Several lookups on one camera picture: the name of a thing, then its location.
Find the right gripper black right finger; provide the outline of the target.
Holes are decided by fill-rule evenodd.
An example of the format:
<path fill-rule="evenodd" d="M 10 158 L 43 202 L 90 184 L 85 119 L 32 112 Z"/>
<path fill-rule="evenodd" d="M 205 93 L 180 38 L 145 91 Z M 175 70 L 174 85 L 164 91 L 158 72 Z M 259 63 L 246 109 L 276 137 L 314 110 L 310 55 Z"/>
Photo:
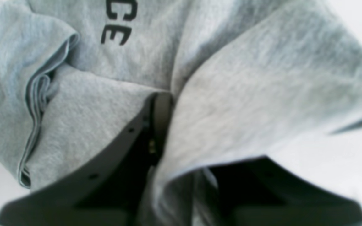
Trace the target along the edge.
<path fill-rule="evenodd" d="M 362 208 L 267 157 L 210 168 L 227 226 L 362 226 Z"/>

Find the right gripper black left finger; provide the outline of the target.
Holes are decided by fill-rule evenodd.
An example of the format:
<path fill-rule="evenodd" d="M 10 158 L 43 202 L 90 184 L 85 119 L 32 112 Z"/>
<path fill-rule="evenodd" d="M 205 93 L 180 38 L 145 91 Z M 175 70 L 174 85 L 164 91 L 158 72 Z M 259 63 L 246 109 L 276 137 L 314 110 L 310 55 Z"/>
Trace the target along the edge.
<path fill-rule="evenodd" d="M 169 93 L 153 93 L 97 156 L 35 193 L 6 204 L 0 226 L 138 226 L 149 171 L 159 162 L 173 111 Z"/>

